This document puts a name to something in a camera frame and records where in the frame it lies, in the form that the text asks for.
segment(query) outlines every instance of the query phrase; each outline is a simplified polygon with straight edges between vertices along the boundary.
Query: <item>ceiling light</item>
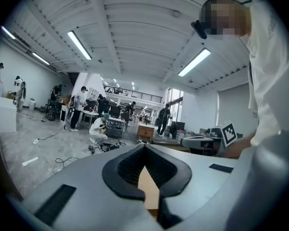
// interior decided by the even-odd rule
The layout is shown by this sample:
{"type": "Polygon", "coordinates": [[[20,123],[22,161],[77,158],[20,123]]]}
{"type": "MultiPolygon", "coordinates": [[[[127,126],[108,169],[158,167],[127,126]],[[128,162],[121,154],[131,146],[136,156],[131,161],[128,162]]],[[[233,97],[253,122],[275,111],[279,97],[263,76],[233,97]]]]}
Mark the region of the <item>ceiling light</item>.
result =
{"type": "Polygon", "coordinates": [[[8,30],[5,29],[5,27],[1,26],[2,30],[9,35],[12,39],[15,39],[14,35],[12,33],[10,33],[8,30]]]}
{"type": "Polygon", "coordinates": [[[191,60],[186,67],[179,72],[178,76],[183,77],[186,75],[189,71],[191,71],[194,67],[196,67],[199,63],[201,63],[206,57],[208,57],[211,54],[209,50],[204,48],[193,60],[191,60]]]}
{"type": "Polygon", "coordinates": [[[46,63],[47,65],[50,65],[47,61],[45,61],[43,58],[40,56],[36,55],[34,52],[32,53],[36,58],[39,58],[42,62],[46,63]]]}
{"type": "Polygon", "coordinates": [[[67,33],[71,40],[73,40],[74,44],[78,47],[78,49],[81,51],[81,53],[87,58],[88,60],[91,60],[92,57],[89,55],[89,53],[86,51],[86,49],[83,47],[82,43],[80,42],[79,38],[76,36],[74,31],[70,31],[67,33]]]}

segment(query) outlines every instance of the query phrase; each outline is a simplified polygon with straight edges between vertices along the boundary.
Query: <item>railing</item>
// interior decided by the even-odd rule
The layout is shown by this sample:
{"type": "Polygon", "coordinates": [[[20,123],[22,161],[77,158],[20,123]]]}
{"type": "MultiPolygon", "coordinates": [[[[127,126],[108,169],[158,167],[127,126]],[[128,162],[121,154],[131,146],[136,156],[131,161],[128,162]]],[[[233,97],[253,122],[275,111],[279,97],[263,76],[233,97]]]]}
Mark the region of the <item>railing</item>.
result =
{"type": "Polygon", "coordinates": [[[113,94],[122,95],[124,97],[139,98],[139,99],[144,99],[144,100],[148,100],[148,101],[154,101],[157,103],[162,102],[162,97],[154,96],[151,94],[146,94],[143,92],[123,89],[123,88],[110,87],[110,86],[105,86],[105,85],[104,85],[104,87],[105,87],[106,95],[107,95],[107,93],[113,93],[113,94]]]}

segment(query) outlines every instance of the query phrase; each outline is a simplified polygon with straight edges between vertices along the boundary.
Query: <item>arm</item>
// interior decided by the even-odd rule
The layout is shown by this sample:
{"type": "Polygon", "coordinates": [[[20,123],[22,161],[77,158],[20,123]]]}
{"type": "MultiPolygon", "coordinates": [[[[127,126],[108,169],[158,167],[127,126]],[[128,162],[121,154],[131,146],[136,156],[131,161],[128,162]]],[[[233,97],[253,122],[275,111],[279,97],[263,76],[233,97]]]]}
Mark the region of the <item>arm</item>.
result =
{"type": "Polygon", "coordinates": [[[245,148],[251,147],[250,140],[255,136],[256,131],[249,136],[238,139],[226,148],[226,153],[223,157],[236,158],[239,157],[245,148]]]}

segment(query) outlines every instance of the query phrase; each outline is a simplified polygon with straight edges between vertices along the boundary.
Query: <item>white ceiling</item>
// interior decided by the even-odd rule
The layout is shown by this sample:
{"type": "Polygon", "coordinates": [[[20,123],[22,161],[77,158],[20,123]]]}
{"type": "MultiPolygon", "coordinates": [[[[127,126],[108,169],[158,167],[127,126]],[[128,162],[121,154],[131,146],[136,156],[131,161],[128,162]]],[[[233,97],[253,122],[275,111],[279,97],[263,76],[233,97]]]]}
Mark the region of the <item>white ceiling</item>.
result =
{"type": "Polygon", "coordinates": [[[88,71],[127,82],[148,80],[195,90],[249,62],[246,41],[201,40],[194,33],[190,24],[198,19],[205,1],[24,0],[6,27],[57,71],[88,71]],[[174,11],[179,12],[178,17],[173,16],[174,11]],[[68,37],[71,30],[92,60],[86,60],[68,37]],[[181,66],[204,47],[212,54],[179,77],[181,66]]]}

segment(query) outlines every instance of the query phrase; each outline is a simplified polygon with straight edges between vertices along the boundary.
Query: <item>floor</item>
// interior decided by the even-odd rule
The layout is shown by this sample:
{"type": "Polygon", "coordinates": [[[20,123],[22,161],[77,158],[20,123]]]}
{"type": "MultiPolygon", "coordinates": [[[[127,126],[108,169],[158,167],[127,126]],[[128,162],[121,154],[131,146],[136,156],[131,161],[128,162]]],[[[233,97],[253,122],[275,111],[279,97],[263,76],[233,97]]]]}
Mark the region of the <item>floor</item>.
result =
{"type": "MultiPolygon", "coordinates": [[[[62,164],[56,163],[56,158],[63,160],[73,156],[83,158],[91,156],[88,145],[91,144],[89,138],[89,123],[84,123],[79,127],[79,132],[71,132],[69,125],[62,129],[57,135],[46,140],[33,144],[35,139],[44,139],[57,133],[60,128],[59,120],[49,121],[44,118],[44,113],[24,109],[17,114],[17,132],[14,134],[1,134],[0,142],[6,160],[8,171],[23,197],[30,194],[39,184],[53,175],[53,168],[59,171],[62,164]],[[37,160],[23,166],[23,162],[38,157],[37,160]]],[[[121,142],[126,145],[136,144],[137,128],[128,127],[123,132],[121,142]]],[[[118,142],[118,139],[108,138],[107,142],[118,142]]],[[[65,166],[76,160],[74,158],[65,162],[65,166]]]]}

